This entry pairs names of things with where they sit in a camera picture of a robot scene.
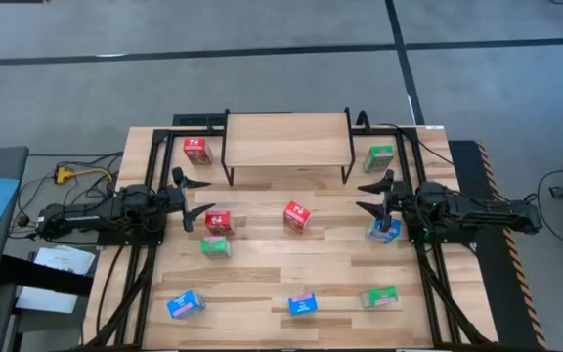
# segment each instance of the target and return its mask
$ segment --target wooden shelf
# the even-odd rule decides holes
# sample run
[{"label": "wooden shelf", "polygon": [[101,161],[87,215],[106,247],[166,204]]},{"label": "wooden shelf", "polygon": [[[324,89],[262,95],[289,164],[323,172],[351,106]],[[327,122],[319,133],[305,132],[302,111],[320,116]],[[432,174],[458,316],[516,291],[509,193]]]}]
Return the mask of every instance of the wooden shelf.
[{"label": "wooden shelf", "polygon": [[348,166],[350,143],[345,113],[230,114],[225,164]]}]

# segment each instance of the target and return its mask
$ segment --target juice box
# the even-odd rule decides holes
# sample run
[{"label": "juice box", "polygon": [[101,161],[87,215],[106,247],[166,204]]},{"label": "juice box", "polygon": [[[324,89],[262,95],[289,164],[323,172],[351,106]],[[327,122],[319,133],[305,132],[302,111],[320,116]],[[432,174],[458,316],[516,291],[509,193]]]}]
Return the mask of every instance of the juice box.
[{"label": "juice box", "polygon": [[208,236],[201,239],[201,253],[210,259],[232,256],[230,241],[225,236]]},{"label": "juice box", "polygon": [[303,234],[308,226],[312,212],[303,206],[291,201],[283,211],[283,224],[293,231]]},{"label": "juice box", "polygon": [[191,290],[166,303],[173,319],[186,319],[193,313],[205,309],[203,298]]},{"label": "juice box", "polygon": [[211,165],[212,151],[205,138],[186,138],[184,153],[193,165]]},{"label": "juice box", "polygon": [[364,159],[364,172],[384,171],[395,157],[392,146],[371,146]]},{"label": "juice box", "polygon": [[234,219],[229,211],[206,211],[205,227],[213,235],[230,236],[234,234]]},{"label": "juice box", "polygon": [[397,289],[394,286],[374,288],[360,294],[362,306],[367,309],[399,301]]},{"label": "juice box", "polygon": [[381,231],[381,220],[373,219],[368,225],[367,237],[382,243],[389,243],[401,234],[401,220],[392,219],[390,229],[387,232]]},{"label": "juice box", "polygon": [[317,297],[314,293],[288,298],[288,305],[290,307],[290,315],[293,316],[316,312],[319,309]]}]

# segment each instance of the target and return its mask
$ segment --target orange and black striped edge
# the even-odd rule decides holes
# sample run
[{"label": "orange and black striped edge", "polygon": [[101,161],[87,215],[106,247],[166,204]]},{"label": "orange and black striped edge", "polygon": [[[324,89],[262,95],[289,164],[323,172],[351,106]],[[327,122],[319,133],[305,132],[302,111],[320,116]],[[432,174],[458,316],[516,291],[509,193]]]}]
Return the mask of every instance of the orange and black striped edge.
[{"label": "orange and black striped edge", "polygon": [[[488,177],[488,183],[493,191],[493,197],[498,198],[497,183],[495,182],[495,175],[493,174],[492,167],[490,166],[490,162],[488,160],[486,148],[484,148],[481,142],[476,142],[476,143],[477,143],[477,147],[479,148],[479,153],[481,155],[482,163],[484,164],[486,176]],[[529,313],[529,318],[532,322],[532,327],[536,332],[536,340],[538,341],[538,344],[542,348],[548,349],[546,345],[546,340],[544,339],[544,334],[542,333],[542,328],[540,326],[538,314],[536,313],[536,309],[534,308],[532,294],[529,291],[529,287],[527,286],[527,279],[525,279],[525,271],[523,270],[523,267],[520,264],[520,259],[518,258],[518,250],[516,249],[514,238],[512,237],[512,234],[510,233],[509,229],[503,229],[503,236],[505,238],[505,242],[507,243],[507,246],[509,247],[509,255],[511,257],[512,265],[514,266],[514,270],[516,271],[516,277],[520,282],[520,290],[523,292],[523,299],[525,300],[525,304],[527,305],[527,310]]]}]

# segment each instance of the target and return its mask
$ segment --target black mat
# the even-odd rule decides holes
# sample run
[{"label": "black mat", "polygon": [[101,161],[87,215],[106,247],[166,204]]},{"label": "black mat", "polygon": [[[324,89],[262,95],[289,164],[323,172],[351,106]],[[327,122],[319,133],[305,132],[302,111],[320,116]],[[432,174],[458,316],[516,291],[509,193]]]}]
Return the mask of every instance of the black mat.
[{"label": "black mat", "polygon": [[[492,199],[487,174],[487,170],[492,170],[489,170],[490,165],[482,159],[483,149],[474,141],[449,141],[449,147],[460,190],[475,198]],[[471,178],[471,175],[485,183],[486,187]],[[534,308],[527,303],[527,299],[531,302],[531,297],[523,292],[521,286],[527,288],[527,284],[524,283],[524,275],[520,278],[517,275],[514,266],[517,258],[510,253],[510,250],[515,253],[515,250],[510,249],[508,241],[502,230],[485,231],[476,238],[477,258],[497,327],[498,340],[506,345],[540,348],[544,338],[534,330],[534,324],[537,327],[540,324],[535,319]]]}]

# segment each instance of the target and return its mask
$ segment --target black floor stripe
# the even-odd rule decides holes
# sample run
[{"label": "black floor stripe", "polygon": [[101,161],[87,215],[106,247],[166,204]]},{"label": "black floor stripe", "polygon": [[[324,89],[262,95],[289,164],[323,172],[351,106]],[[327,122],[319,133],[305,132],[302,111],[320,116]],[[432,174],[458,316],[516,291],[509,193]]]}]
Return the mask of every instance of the black floor stripe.
[{"label": "black floor stripe", "polygon": [[467,42],[408,43],[407,50],[445,50],[445,49],[480,49],[513,48],[563,45],[563,38],[555,39],[519,39],[519,40],[479,40]]},{"label": "black floor stripe", "polygon": [[[470,41],[470,42],[408,43],[408,44],[404,43],[403,49],[417,51],[417,50],[453,50],[453,49],[456,50],[456,49],[479,49],[479,48],[561,46],[561,45],[563,45],[563,38],[490,40],[490,41]],[[399,52],[399,50],[401,49],[397,48],[396,44],[335,44],[335,45],[323,45],[323,46],[199,50],[199,51],[185,51],[185,52],[9,58],[9,59],[0,59],[0,66],[113,63],[113,62],[149,61],[149,60],[232,58],[232,57],[249,57],[249,56],[320,54],[320,53],[362,53],[362,52],[382,52],[382,51],[394,51],[394,50],[397,50]],[[404,68],[405,66],[410,66],[407,53],[405,53],[405,55],[403,56],[403,61],[401,62],[401,64],[403,65]]]},{"label": "black floor stripe", "polygon": [[388,10],[388,18],[390,19],[390,26],[392,27],[392,35],[395,38],[395,46],[397,49],[397,56],[399,57],[399,65],[401,66],[404,84],[406,85],[408,99],[410,100],[411,104],[411,113],[413,115],[414,123],[417,125],[424,125],[425,118],[422,115],[422,110],[420,108],[420,100],[418,98],[418,93],[416,92],[414,77],[411,73],[410,60],[408,59],[408,53],[406,52],[406,44],[403,40],[403,34],[401,32],[399,18],[397,17],[395,3],[394,0],[385,1],[386,9]]},{"label": "black floor stripe", "polygon": [[231,58],[269,55],[296,55],[320,53],[362,53],[395,50],[394,44],[336,44],[322,46],[293,46],[275,48],[199,50],[186,52],[142,53],[142,54],[110,54],[83,55],[45,58],[13,58],[0,59],[0,66],[15,65],[48,65],[48,64],[82,64],[82,63],[113,63],[148,60],[176,60],[201,58]]}]

